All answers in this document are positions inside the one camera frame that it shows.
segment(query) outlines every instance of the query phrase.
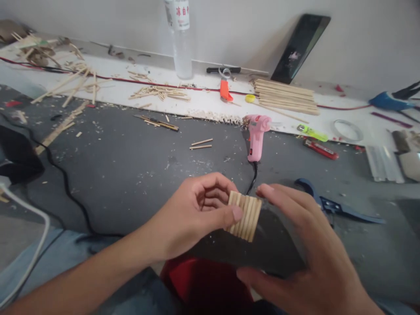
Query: black power cord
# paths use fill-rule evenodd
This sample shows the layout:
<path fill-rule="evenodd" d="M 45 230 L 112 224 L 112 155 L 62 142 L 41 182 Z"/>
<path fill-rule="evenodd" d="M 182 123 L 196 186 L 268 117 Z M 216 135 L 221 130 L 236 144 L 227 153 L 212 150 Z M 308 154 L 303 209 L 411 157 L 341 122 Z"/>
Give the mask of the black power cord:
<path fill-rule="evenodd" d="M 249 195 L 249 193 L 251 192 L 251 189 L 254 187 L 255 184 L 255 180 L 257 179 L 257 174 L 258 174 L 258 164 L 257 162 L 252 162 L 252 168 L 254 169 L 254 179 L 251 182 L 251 185 L 249 185 L 248 191 L 246 192 L 246 195 Z"/>
<path fill-rule="evenodd" d="M 91 225 L 91 220 L 89 219 L 89 214 L 88 214 L 88 211 L 86 210 L 85 206 L 71 194 L 71 192 L 70 192 L 70 185 L 69 185 L 69 176 L 68 176 L 67 172 L 62 167 L 60 167 L 59 165 L 57 165 L 54 162 L 53 154 L 51 153 L 51 150 L 47 146 L 43 145 L 41 142 L 39 142 L 38 140 L 35 139 L 34 133 L 33 133 L 33 131 L 32 131 L 31 128 L 25 127 L 25 126 L 21 126 L 21 125 L 18 125 L 18 124 L 13 123 L 3 113 L 0 113 L 0 115 L 10 125 L 15 126 L 17 128 L 21 128 L 21 129 L 26 130 L 29 133 L 29 139 L 31 139 L 31 141 L 33 141 L 35 144 L 37 144 L 37 145 L 39 145 L 39 146 L 41 146 L 41 147 L 43 147 L 45 149 L 45 152 L 47 154 L 47 160 L 48 160 L 48 162 L 53 167 L 57 168 L 61 172 L 61 174 L 63 175 L 64 191 L 66 192 L 67 197 L 69 197 L 69 199 L 71 199 L 80 208 L 80 210 L 81 210 L 81 212 L 83 214 L 84 220 L 86 222 L 87 229 L 89 230 L 89 233 L 90 234 L 92 234 L 93 236 L 124 237 L 124 235 L 122 235 L 122 234 L 102 234 L 102 233 L 96 232 L 93 229 L 92 225 Z"/>

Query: white wall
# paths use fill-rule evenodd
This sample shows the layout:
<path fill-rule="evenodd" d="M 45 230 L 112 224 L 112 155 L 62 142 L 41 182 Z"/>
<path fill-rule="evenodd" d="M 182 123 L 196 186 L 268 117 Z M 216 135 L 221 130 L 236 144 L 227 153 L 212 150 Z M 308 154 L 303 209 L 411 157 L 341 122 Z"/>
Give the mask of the white wall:
<path fill-rule="evenodd" d="M 163 0 L 13 0 L 31 28 L 172 54 Z M 418 0 L 190 0 L 194 57 L 272 71 L 303 13 L 332 20 L 297 80 L 392 90 L 420 80 Z"/>

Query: gray floor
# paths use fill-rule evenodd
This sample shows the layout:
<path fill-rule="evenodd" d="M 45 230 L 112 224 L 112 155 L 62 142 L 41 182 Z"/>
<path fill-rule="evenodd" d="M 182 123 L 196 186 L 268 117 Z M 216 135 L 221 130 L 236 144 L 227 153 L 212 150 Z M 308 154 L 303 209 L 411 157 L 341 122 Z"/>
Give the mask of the gray floor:
<path fill-rule="evenodd" d="M 0 98 L 19 98 L 13 93 L 2 91 Z M 46 137 L 57 123 L 49 118 L 60 113 L 63 100 L 51 99 L 33 106 L 20 99 L 24 104 L 19 109 L 29 117 L 29 126 L 39 139 Z M 72 102 L 62 114 L 78 104 L 80 101 Z M 239 127 L 170 116 L 171 123 L 180 127 L 175 133 L 148 126 L 133 117 L 138 112 L 118 106 L 87 108 L 76 119 L 76 126 L 50 146 L 56 161 L 68 171 L 73 195 L 86 205 L 97 231 L 126 234 L 136 229 L 189 176 L 221 172 L 240 191 L 246 190 L 253 172 L 246 157 L 247 134 Z M 165 119 L 159 113 L 142 113 Z M 83 134 L 76 138 L 79 131 Z M 212 148 L 188 150 L 192 142 L 210 137 L 214 138 Z M 336 232 L 369 292 L 420 303 L 420 218 L 416 200 L 420 185 L 375 183 L 365 154 L 357 154 L 351 146 L 327 146 L 340 154 L 339 160 L 310 151 L 303 147 L 302 139 L 294 136 L 265 134 L 256 185 L 280 182 L 293 186 L 294 180 L 305 177 L 322 196 L 386 219 L 386 225 L 369 225 L 336 217 Z M 45 155 L 41 159 L 46 166 L 44 175 L 24 189 L 16 188 L 16 193 L 58 215 L 68 228 L 86 231 L 80 210 L 63 192 L 60 173 L 48 166 Z M 0 204 L 0 215 L 39 222 L 10 205 Z M 268 204 L 263 206 L 252 244 L 216 231 L 191 253 L 281 276 L 304 267 L 278 212 Z"/>

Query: hand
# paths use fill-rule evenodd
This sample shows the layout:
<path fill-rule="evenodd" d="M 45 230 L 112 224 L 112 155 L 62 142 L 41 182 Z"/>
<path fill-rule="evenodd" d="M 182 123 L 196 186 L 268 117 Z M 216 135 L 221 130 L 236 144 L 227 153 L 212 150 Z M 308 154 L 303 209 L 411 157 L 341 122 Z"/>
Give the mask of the hand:
<path fill-rule="evenodd" d="M 238 206 L 227 206 L 235 184 L 220 173 L 186 179 L 141 229 L 147 231 L 154 261 L 177 257 L 210 232 L 242 218 Z"/>
<path fill-rule="evenodd" d="M 309 194 L 262 184 L 257 195 L 291 220 L 305 246 L 308 268 L 286 280 L 240 268 L 237 276 L 243 283 L 291 315 L 383 314 L 369 298 L 342 242 Z"/>

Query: white cable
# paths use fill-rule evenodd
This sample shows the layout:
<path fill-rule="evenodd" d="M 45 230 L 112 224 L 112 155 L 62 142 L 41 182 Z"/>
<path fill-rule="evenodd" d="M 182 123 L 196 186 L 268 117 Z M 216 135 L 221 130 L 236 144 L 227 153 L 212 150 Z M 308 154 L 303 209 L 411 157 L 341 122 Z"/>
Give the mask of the white cable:
<path fill-rule="evenodd" d="M 22 207 L 25 207 L 26 209 L 28 209 L 28 210 L 36 213 L 37 215 L 41 216 L 45 221 L 45 229 L 44 229 L 44 232 L 42 234 L 41 240 L 39 241 L 38 247 L 35 251 L 34 257 L 32 258 L 32 261 L 29 264 L 28 268 L 26 269 L 25 274 L 23 275 L 23 277 L 21 278 L 21 280 L 19 281 L 19 283 L 15 287 L 15 289 L 9 294 L 9 296 L 7 298 L 5 298 L 0 303 L 0 309 L 1 309 L 4 305 L 6 305 L 10 301 L 10 299 L 12 299 L 15 296 L 15 294 L 19 291 L 21 286 L 25 283 L 26 279 L 29 277 L 29 274 L 31 273 L 32 269 L 34 268 L 34 266 L 36 264 L 36 261 L 38 259 L 39 253 L 42 249 L 42 246 L 44 245 L 45 238 L 47 237 L 49 226 L 50 226 L 50 220 L 49 220 L 49 216 L 46 213 L 42 212 L 41 210 L 35 208 L 34 206 L 31 206 L 29 203 L 26 203 L 25 201 L 20 199 L 18 196 L 16 196 L 14 193 L 12 193 L 8 189 L 6 184 L 4 184 L 1 181 L 0 181 L 0 189 L 2 189 L 11 199 L 16 201 Z"/>

